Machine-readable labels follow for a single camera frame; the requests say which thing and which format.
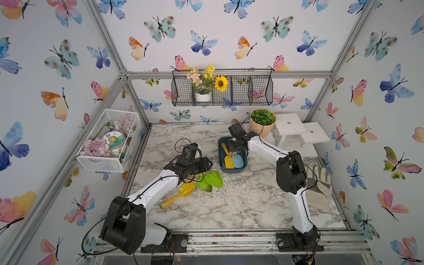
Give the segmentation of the light blue shovel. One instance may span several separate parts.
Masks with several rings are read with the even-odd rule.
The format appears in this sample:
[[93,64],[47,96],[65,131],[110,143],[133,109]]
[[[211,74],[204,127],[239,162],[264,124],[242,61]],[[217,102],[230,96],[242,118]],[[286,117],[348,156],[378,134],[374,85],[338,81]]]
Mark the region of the light blue shovel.
[[245,167],[244,158],[242,157],[240,152],[234,153],[234,155],[232,156],[232,162],[233,162],[233,165],[234,165],[235,168],[244,168]]

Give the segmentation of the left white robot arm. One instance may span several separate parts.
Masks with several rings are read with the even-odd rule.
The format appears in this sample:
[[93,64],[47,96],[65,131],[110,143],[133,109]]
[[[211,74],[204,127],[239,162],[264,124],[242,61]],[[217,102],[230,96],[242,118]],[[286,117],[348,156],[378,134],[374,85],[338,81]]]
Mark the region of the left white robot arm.
[[171,250],[172,230],[159,223],[148,225],[147,214],[169,191],[191,181],[190,176],[210,171],[212,165],[197,143],[186,145],[146,187],[128,197],[113,199],[100,238],[128,255],[139,248]]

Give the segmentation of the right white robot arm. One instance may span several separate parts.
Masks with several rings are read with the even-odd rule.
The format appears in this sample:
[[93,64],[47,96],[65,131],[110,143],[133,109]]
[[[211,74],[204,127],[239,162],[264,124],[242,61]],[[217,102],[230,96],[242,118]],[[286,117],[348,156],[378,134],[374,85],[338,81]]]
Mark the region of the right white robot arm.
[[301,251],[323,251],[319,229],[310,220],[306,199],[307,172],[300,153],[284,151],[253,131],[247,133],[240,123],[234,123],[228,130],[232,136],[229,140],[232,152],[254,152],[276,167],[276,182],[287,193],[293,216],[293,235],[289,237],[292,246]]

